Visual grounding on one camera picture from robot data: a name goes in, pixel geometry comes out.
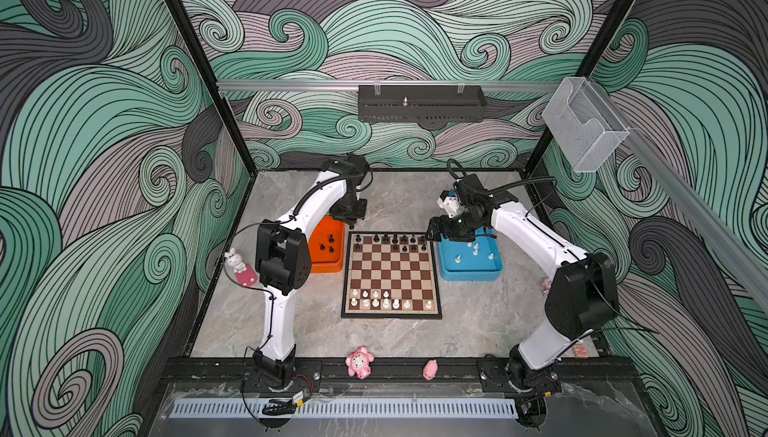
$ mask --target toy figurine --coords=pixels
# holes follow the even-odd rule
[[[346,365],[349,365],[350,376],[357,374],[358,379],[364,379],[371,374],[371,366],[369,363],[373,362],[373,354],[368,353],[368,349],[360,347],[354,353],[351,353],[346,358]]]
[[[427,380],[432,380],[435,378],[435,375],[437,374],[437,360],[432,359],[429,362],[427,362],[427,365],[424,365],[424,378]]]

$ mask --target orange tray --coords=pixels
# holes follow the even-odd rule
[[[337,273],[344,269],[344,233],[344,222],[334,221],[330,216],[322,218],[310,237],[310,273]]]

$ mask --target marble floor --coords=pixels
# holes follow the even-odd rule
[[[308,190],[316,172],[262,172],[239,228],[265,218],[275,219]],[[436,201],[452,178],[439,172],[375,172],[363,196],[368,214],[356,231],[424,232],[429,218],[439,215]],[[519,180],[517,173],[479,173],[486,188]],[[523,187],[512,192],[525,206],[531,201]],[[234,247],[246,263],[254,261],[256,228],[235,237]],[[509,239],[498,239],[503,274],[494,282],[439,281],[442,320],[342,319],[344,273],[312,274],[296,304],[296,355],[338,357],[358,346],[377,356],[455,357],[506,355],[543,319],[543,271]],[[264,298],[219,278],[197,336],[193,357],[241,357],[262,335]]]

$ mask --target swirl wallpaper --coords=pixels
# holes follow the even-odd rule
[[[183,0],[219,79],[548,80],[574,75],[612,0]],[[487,94],[489,120],[363,124],[356,94],[230,92],[262,168],[520,168],[548,96]]]
[[[636,0],[593,75],[766,269],[767,30],[768,0]],[[659,332],[606,335],[670,435],[766,435],[768,318],[686,210],[627,147],[598,173],[573,173],[554,143],[544,163],[554,228],[609,253],[623,312]]]
[[[250,176],[163,0],[0,0],[4,435],[135,435]]]

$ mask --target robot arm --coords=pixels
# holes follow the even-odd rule
[[[328,160],[307,193],[278,221],[263,221],[256,234],[256,272],[264,285],[264,337],[254,359],[274,387],[284,388],[293,376],[296,340],[296,290],[310,276],[309,237],[330,214],[351,226],[365,218],[366,204],[358,198],[370,170],[361,156]]]

